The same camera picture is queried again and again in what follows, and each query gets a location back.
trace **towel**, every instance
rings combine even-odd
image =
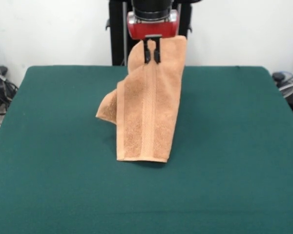
[[[169,159],[178,115],[187,40],[161,39],[161,62],[154,61],[155,42],[148,41],[151,61],[145,64],[143,42],[128,57],[128,75],[101,102],[96,117],[116,124],[118,161]]]

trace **table surface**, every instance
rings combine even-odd
[[[261,67],[186,67],[167,164],[95,118],[124,67],[29,68],[0,129],[0,234],[293,234],[293,113]]]

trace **black device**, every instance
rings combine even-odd
[[[286,86],[286,85],[289,85],[289,84],[293,83],[289,79],[286,80],[286,76],[282,72],[273,73],[272,78],[275,81],[276,86],[278,88],[281,88],[283,86]],[[293,89],[293,87],[290,87],[289,89],[284,90],[283,92],[285,92],[285,93],[289,92],[289,91],[291,91],[291,89]],[[288,97],[286,97],[285,99],[286,99],[286,101],[288,102],[290,108],[293,111],[293,93],[291,95],[289,95]]]

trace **white wall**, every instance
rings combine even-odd
[[[110,65],[107,19],[107,0],[0,0],[0,64],[17,84],[32,65]],[[293,0],[203,0],[192,27],[188,65],[293,72]]]

